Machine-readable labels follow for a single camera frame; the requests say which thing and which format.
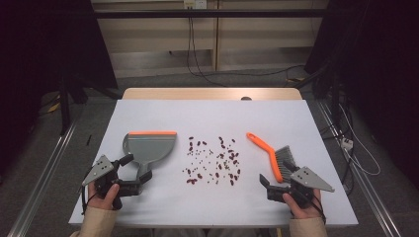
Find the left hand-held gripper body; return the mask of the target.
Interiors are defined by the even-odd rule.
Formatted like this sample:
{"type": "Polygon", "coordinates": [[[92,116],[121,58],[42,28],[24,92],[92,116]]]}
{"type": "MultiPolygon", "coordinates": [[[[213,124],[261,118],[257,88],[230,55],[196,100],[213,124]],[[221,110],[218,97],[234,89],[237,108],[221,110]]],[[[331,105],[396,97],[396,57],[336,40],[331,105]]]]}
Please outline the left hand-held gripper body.
{"type": "Polygon", "coordinates": [[[120,168],[119,160],[111,162],[106,155],[102,155],[88,170],[81,185],[83,209],[87,208],[85,197],[85,188],[93,183],[97,195],[104,198],[113,184],[120,186],[117,197],[113,201],[115,209],[123,207],[121,198],[139,196],[142,192],[142,184],[139,180],[124,181],[119,178],[118,170],[120,168]]]}

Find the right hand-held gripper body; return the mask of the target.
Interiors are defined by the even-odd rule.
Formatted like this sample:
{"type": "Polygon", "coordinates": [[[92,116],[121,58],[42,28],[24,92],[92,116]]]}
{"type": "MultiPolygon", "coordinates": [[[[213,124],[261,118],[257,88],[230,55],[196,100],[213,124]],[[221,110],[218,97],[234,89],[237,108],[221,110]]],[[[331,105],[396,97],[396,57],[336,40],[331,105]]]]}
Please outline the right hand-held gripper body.
{"type": "Polygon", "coordinates": [[[285,203],[283,194],[289,194],[300,208],[307,208],[314,199],[314,189],[335,192],[331,185],[306,166],[295,168],[291,173],[291,182],[284,187],[272,186],[269,181],[266,181],[268,200],[285,203]]]}

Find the orange hand brush grey bristles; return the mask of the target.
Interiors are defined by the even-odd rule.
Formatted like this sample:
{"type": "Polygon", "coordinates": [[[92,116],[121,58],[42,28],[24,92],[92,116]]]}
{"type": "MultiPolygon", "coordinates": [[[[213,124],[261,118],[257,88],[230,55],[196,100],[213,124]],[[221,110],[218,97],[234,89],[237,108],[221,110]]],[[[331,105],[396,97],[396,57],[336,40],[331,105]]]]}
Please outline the orange hand brush grey bristles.
{"type": "Polygon", "coordinates": [[[289,183],[291,181],[292,171],[285,165],[286,162],[295,164],[291,149],[288,145],[275,150],[262,138],[252,132],[247,132],[246,136],[254,144],[263,149],[269,157],[273,175],[278,183],[289,183]]]}

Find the grey dustpan with orange edge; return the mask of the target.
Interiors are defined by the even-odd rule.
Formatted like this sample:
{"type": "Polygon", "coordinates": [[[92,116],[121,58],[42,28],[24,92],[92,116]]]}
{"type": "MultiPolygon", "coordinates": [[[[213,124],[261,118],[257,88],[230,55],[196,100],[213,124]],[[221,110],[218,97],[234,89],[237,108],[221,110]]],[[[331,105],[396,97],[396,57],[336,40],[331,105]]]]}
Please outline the grey dustpan with orange edge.
{"type": "Polygon", "coordinates": [[[149,171],[149,165],[166,157],[173,149],[176,131],[130,131],[123,141],[125,155],[131,154],[138,164],[139,179],[149,171]]]}

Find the red beans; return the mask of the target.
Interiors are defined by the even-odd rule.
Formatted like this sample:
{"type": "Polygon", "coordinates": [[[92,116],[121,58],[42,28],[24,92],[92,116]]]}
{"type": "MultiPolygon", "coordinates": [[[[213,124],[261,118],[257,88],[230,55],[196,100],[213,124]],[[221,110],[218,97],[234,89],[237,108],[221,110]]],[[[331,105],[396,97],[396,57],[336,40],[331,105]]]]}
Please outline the red beans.
{"type": "Polygon", "coordinates": [[[211,138],[190,136],[186,165],[182,169],[188,185],[234,186],[242,174],[237,140],[221,135],[211,138]]]}

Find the person's left hand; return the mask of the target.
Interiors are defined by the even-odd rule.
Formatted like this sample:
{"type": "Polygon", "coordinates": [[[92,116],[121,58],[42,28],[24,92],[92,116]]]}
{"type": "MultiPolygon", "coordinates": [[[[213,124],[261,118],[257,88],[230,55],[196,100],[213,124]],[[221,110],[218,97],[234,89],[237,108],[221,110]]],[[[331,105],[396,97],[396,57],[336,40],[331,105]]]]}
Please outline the person's left hand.
{"type": "Polygon", "coordinates": [[[113,184],[108,190],[105,197],[100,197],[97,195],[95,185],[90,183],[88,185],[88,205],[91,207],[104,209],[104,210],[113,210],[113,201],[117,197],[120,186],[118,184],[113,184]]]}

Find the person's right hand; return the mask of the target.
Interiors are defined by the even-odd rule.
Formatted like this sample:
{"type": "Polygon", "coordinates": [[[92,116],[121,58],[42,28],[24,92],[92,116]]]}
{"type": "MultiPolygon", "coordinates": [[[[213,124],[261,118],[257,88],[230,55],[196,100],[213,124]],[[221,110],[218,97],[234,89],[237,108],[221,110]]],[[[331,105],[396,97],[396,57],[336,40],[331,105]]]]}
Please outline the person's right hand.
{"type": "Polygon", "coordinates": [[[289,194],[283,194],[283,199],[290,208],[295,219],[322,217],[323,208],[321,207],[320,190],[314,190],[313,194],[314,198],[306,208],[300,208],[292,196],[289,194]]]}

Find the black metal stand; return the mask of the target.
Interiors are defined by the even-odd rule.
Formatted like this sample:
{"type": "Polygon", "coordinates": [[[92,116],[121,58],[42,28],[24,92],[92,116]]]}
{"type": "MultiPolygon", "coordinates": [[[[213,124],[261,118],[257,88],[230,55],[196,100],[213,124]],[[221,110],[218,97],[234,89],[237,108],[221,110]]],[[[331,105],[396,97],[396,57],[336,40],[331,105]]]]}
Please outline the black metal stand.
{"type": "Polygon", "coordinates": [[[61,135],[64,135],[71,125],[71,115],[69,109],[68,90],[65,77],[62,76],[59,85],[59,101],[61,108],[61,135]]]}

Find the white board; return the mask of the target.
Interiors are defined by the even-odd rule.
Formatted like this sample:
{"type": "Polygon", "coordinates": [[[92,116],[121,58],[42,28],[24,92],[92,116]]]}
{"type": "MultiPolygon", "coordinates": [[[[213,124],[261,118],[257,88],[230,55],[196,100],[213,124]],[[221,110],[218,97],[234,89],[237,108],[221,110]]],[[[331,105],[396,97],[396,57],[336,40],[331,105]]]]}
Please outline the white board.
{"type": "Polygon", "coordinates": [[[152,164],[152,179],[138,197],[126,197],[117,224],[124,227],[280,227],[288,224],[289,208],[268,200],[259,182],[274,178],[266,152],[247,138],[252,132],[274,149],[288,145],[298,166],[308,167],[330,184],[322,194],[330,227],[355,225],[358,219],[304,100],[170,101],[121,100],[117,103],[99,152],[112,160],[123,157],[130,131],[174,130],[175,145],[152,164]],[[186,165],[190,136],[234,138],[242,174],[234,186],[188,185],[186,165]]]}

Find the wooden table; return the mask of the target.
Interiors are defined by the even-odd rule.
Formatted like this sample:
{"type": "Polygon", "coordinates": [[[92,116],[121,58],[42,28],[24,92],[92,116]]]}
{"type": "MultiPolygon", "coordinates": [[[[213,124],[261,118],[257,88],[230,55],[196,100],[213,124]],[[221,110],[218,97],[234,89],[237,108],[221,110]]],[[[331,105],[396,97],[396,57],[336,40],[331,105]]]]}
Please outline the wooden table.
{"type": "Polygon", "coordinates": [[[295,88],[128,88],[123,99],[134,100],[301,100],[295,88]]]}

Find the black curtain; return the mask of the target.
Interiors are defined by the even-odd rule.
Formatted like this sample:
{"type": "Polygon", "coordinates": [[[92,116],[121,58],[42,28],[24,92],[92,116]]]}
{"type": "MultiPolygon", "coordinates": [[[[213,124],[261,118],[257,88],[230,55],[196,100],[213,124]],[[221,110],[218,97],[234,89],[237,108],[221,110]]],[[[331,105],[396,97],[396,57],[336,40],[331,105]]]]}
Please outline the black curtain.
{"type": "Polygon", "coordinates": [[[419,0],[329,0],[305,64],[313,73],[349,35],[336,73],[395,166],[419,189],[419,0]]]}
{"type": "Polygon", "coordinates": [[[0,0],[0,176],[21,152],[42,96],[115,88],[92,0],[0,0]]]}

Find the black horizontal bar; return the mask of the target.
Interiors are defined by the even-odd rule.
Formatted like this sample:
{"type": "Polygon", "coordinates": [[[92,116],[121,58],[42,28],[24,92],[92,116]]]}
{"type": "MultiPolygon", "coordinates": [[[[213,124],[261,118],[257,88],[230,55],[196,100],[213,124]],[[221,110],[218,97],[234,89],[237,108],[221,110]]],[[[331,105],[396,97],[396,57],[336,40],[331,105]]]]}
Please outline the black horizontal bar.
{"type": "Polygon", "coordinates": [[[98,19],[142,18],[318,18],[332,15],[324,9],[286,10],[144,10],[144,11],[95,11],[98,19]]]}

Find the metal floor rail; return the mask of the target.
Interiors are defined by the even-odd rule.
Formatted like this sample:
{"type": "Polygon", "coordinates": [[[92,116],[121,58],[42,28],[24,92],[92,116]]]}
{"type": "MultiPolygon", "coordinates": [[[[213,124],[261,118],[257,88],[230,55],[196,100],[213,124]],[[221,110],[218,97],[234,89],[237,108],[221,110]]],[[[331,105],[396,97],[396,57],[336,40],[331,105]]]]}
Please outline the metal floor rail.
{"type": "Polygon", "coordinates": [[[359,141],[359,138],[355,133],[353,126],[351,125],[351,121],[349,120],[343,107],[341,105],[338,106],[338,119],[335,121],[333,119],[332,109],[325,102],[317,102],[317,106],[328,124],[328,129],[331,131],[332,137],[336,140],[339,149],[343,152],[343,157],[345,158],[347,167],[352,171],[354,179],[358,182],[358,185],[371,207],[378,224],[383,230],[384,235],[386,237],[401,237],[401,233],[396,227],[393,217],[383,203],[373,183],[370,181],[370,177],[377,176],[381,171],[381,167],[377,162],[376,157],[365,147],[364,144],[361,144],[362,148],[371,156],[378,167],[378,171],[375,173],[367,171],[360,164],[354,149],[348,150],[343,146],[343,141],[347,139],[347,136],[344,134],[344,131],[338,127],[340,121],[343,121],[348,126],[349,131],[354,135],[355,140],[359,141]]]}
{"type": "Polygon", "coordinates": [[[71,140],[76,125],[77,122],[73,121],[70,125],[65,125],[64,129],[60,131],[56,144],[54,145],[51,153],[48,155],[47,162],[42,168],[42,173],[37,178],[37,182],[31,188],[31,192],[25,203],[22,205],[22,209],[20,210],[7,237],[26,237],[28,230],[41,206],[51,179],[65,153],[69,141],[71,140]]]}

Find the white wall socket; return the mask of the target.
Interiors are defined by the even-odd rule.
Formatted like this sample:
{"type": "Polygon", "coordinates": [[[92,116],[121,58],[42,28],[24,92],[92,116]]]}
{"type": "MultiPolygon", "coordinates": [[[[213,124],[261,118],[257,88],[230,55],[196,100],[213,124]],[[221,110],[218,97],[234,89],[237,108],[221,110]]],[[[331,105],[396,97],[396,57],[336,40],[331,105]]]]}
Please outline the white wall socket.
{"type": "Polygon", "coordinates": [[[207,0],[183,0],[187,10],[205,10],[208,7],[207,0]]]}

